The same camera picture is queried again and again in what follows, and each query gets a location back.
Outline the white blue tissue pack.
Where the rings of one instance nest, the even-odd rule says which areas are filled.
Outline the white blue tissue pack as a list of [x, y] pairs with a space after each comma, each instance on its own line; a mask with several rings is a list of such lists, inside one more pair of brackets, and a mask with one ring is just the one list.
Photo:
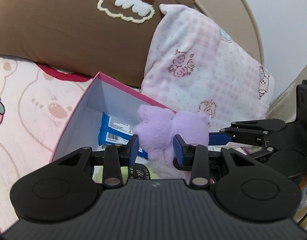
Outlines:
[[220, 152], [220, 151], [221, 151], [221, 146], [212, 146], [212, 145], [209, 145], [209, 146], [208, 146], [208, 150], [209, 150], [209, 151], [213, 151], [213, 152]]

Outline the green yarn ball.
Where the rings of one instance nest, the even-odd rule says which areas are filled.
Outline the green yarn ball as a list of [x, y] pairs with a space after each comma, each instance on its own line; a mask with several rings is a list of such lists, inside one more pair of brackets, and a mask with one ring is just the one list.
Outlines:
[[[124, 184], [126, 184], [128, 179], [143, 179], [143, 180], [159, 179], [159, 176], [155, 174], [153, 170], [148, 169], [143, 164], [135, 164], [131, 167], [121, 167], [121, 173]], [[103, 180], [102, 166], [96, 166], [94, 168], [92, 179], [97, 183], [102, 182]]]

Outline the purple plush toy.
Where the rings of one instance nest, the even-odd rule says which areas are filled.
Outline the purple plush toy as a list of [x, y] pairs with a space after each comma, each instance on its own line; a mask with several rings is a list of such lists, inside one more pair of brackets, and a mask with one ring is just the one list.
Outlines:
[[149, 160], [164, 160], [172, 165], [175, 159], [173, 138], [180, 135], [186, 144], [209, 144], [209, 115], [205, 112], [173, 112], [171, 109], [141, 105], [139, 124], [133, 133], [138, 135], [140, 148]]

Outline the brown cloud pillow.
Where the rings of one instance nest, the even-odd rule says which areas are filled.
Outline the brown cloud pillow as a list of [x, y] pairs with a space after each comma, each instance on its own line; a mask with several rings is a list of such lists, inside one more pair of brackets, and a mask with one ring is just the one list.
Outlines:
[[0, 0], [0, 55], [140, 87], [161, 4], [195, 0]]

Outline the pink cardboard box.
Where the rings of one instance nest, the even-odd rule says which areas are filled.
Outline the pink cardboard box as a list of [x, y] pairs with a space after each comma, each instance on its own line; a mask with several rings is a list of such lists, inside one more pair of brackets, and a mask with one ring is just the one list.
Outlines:
[[80, 98], [55, 146], [50, 162], [78, 148], [98, 148], [98, 133], [102, 114], [108, 114], [135, 126], [141, 105], [164, 108], [155, 100], [131, 87], [98, 73]]

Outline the gold satin curtain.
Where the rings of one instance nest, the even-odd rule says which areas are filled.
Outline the gold satin curtain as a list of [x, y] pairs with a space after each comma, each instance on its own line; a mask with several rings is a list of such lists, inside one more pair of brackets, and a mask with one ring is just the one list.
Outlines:
[[296, 86], [307, 80], [307, 65], [270, 106], [267, 118], [292, 122], [296, 118]]

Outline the beige headboard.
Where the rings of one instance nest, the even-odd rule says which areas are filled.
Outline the beige headboard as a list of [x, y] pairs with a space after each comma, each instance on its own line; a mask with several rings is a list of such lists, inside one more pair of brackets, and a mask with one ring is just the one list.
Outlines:
[[246, 0], [196, 0], [195, 4], [254, 59], [264, 64], [260, 32]]

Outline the clear plastic swab box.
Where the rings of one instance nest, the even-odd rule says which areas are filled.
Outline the clear plastic swab box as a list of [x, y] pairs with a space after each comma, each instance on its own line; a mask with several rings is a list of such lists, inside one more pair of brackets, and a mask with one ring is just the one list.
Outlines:
[[167, 165], [163, 158], [149, 160], [149, 167], [159, 176], [160, 179], [184, 179], [189, 183], [191, 172], [181, 171], [173, 165]]

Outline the blue snack packet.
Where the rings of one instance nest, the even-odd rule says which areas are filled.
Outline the blue snack packet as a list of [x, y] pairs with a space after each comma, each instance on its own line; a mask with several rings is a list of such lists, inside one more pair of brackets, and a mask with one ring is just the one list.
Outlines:
[[134, 127], [128, 122], [103, 112], [98, 132], [98, 145], [126, 145], [133, 136], [133, 130]]

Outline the pink checked pillow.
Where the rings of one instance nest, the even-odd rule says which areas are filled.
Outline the pink checked pillow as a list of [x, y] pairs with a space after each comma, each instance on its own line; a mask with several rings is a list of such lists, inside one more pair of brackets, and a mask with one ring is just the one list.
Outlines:
[[274, 77], [213, 20], [185, 5], [161, 4], [141, 91], [174, 111], [204, 112], [217, 132], [264, 119]]

